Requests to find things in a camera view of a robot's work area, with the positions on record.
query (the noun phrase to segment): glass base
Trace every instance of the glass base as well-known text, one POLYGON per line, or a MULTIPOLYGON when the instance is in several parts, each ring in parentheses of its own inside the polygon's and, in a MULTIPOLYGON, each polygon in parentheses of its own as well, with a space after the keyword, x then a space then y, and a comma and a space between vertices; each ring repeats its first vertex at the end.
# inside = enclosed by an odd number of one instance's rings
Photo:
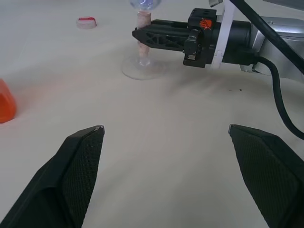
POLYGON ((152 80, 164 75, 165 65, 162 62, 139 58, 135 55, 123 61, 122 72, 135 80, 152 80))

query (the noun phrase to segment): white tabletop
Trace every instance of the white tabletop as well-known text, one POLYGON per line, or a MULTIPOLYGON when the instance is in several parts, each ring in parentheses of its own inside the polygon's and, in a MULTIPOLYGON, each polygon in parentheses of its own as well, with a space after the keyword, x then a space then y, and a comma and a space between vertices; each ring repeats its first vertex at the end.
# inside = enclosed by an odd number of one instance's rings
MULTIPOLYGON (((301 11, 251 0, 264 16, 301 11)), ((186 21, 207 0, 166 0, 154 18, 186 21)), ((240 13, 237 19, 245 19, 240 13)), ((0 220, 64 139, 105 126, 104 146, 84 228, 266 228, 228 135, 240 124, 280 136, 304 158, 304 142, 283 125, 271 78, 223 65, 213 73, 155 50, 165 76, 121 73, 136 51, 136 12, 124 0, 1 0, 0 77, 18 103, 0 125, 0 220), (78 30, 76 19, 97 28, 78 30)), ((284 79, 294 123, 304 130, 304 85, 284 79)))

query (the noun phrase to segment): clear glass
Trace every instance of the clear glass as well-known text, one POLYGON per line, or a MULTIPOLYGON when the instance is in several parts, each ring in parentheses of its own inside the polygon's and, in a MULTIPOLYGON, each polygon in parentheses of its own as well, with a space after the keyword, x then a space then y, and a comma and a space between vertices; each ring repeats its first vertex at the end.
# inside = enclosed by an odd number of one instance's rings
MULTIPOLYGON (((137 9, 137 28, 151 23, 151 10, 159 6, 162 0, 129 0, 131 6, 137 9)), ((165 72, 162 62, 150 58, 149 48, 138 44, 138 54, 130 56, 122 64, 122 72, 129 78, 136 80, 151 80, 160 77, 165 72)))

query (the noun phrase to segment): black cable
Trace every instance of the black cable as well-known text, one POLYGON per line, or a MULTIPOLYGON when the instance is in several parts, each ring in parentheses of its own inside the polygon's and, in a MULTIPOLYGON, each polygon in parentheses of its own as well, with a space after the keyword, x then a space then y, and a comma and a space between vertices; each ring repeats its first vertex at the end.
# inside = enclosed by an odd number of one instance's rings
POLYGON ((291 119, 289 118, 287 111, 284 106, 282 92, 281 92, 281 85, 280 85, 280 75, 279 71, 277 70, 275 64, 264 57, 259 57, 258 61, 270 69, 271 76, 272 76, 272 87, 274 91, 275 97, 275 104, 276 108, 283 120, 285 126, 297 137, 304 140, 304 133, 301 132, 297 127, 292 123, 291 119))
POLYGON ((230 0, 251 23, 304 74, 304 59, 299 56, 244 0, 230 0))

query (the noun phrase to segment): red and white bottle cap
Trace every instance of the red and white bottle cap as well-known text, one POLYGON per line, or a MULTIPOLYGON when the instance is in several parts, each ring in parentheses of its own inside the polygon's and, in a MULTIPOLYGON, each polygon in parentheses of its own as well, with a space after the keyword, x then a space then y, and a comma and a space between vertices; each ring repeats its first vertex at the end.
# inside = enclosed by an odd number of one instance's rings
POLYGON ((93 29, 97 26, 97 23, 93 17, 81 17, 77 20, 76 25, 80 29, 93 29))

